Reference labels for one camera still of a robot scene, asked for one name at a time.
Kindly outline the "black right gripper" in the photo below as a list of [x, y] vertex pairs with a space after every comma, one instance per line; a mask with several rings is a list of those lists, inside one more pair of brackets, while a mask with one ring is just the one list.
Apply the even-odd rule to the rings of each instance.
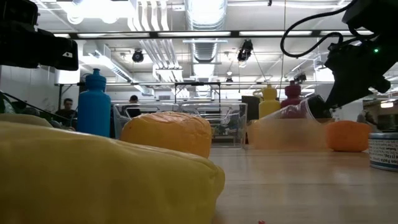
[[384, 74], [392, 67], [392, 44], [365, 42], [335, 47], [325, 66], [335, 79], [326, 107], [340, 108], [353, 101], [353, 94], [366, 94], [369, 88], [380, 93], [390, 89], [391, 83]]

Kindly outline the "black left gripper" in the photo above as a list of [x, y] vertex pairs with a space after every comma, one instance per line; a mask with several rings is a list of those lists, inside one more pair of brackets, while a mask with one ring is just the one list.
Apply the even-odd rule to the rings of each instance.
[[74, 40], [17, 21], [1, 21], [1, 65], [76, 71], [78, 45]]

